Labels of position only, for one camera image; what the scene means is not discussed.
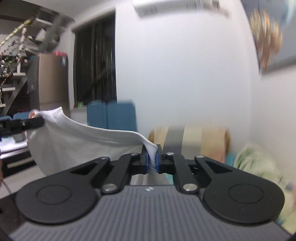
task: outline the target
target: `blue chair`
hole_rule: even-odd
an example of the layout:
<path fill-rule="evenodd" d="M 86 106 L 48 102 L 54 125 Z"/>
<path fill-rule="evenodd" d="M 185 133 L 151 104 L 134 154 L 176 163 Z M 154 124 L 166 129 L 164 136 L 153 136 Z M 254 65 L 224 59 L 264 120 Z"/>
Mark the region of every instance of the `blue chair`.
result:
<path fill-rule="evenodd" d="M 29 119 L 29 113 L 30 111 L 26 111 L 26 112 L 21 112 L 21 113 L 16 113 L 13 115 L 13 119 L 21 119 L 21 120 L 25 120 L 25 119 Z"/>
<path fill-rule="evenodd" d="M 0 121 L 3 121 L 3 120 L 12 120 L 12 118 L 9 115 L 5 115 L 0 117 Z"/>
<path fill-rule="evenodd" d="M 100 100 L 90 102 L 86 107 L 87 124 L 107 129 L 107 107 Z"/>
<path fill-rule="evenodd" d="M 136 110 L 132 103 L 107 104 L 108 129 L 122 131 L 137 131 Z"/>

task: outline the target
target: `ceiling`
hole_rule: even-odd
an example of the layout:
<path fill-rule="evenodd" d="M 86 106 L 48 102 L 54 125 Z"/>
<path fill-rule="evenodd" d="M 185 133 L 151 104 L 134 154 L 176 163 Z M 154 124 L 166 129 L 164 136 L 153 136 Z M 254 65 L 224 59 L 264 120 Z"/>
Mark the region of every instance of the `ceiling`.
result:
<path fill-rule="evenodd" d="M 75 18 L 85 10 L 107 0 L 25 0 Z"/>

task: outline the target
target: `dark curtain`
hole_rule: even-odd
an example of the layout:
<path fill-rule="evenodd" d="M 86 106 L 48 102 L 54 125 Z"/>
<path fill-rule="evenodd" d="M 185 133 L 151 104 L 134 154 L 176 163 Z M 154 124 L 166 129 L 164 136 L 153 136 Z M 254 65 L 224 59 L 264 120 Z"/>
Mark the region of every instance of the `dark curtain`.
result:
<path fill-rule="evenodd" d="M 76 33 L 76 101 L 116 100 L 115 16 Z"/>

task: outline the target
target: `brown refrigerator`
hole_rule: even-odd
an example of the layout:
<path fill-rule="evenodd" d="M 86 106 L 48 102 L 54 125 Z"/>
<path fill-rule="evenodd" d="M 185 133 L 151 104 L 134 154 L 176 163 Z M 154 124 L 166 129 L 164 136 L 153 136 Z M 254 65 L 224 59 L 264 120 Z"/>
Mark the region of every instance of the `brown refrigerator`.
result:
<path fill-rule="evenodd" d="M 35 90 L 30 92 L 31 109 L 62 107 L 64 114 L 70 118 L 67 57 L 41 53 L 36 62 Z"/>

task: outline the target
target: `white cloth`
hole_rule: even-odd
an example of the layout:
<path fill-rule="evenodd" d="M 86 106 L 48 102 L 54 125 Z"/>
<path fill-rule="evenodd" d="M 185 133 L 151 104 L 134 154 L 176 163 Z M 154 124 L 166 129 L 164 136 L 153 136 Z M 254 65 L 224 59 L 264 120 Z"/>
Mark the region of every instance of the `white cloth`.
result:
<path fill-rule="evenodd" d="M 106 130 L 69 119 L 62 108 L 40 111 L 43 127 L 27 131 L 32 157 L 45 175 L 51 175 L 101 156 L 117 160 L 123 154 L 141 153 L 145 145 L 155 167 L 157 146 L 133 131 Z"/>

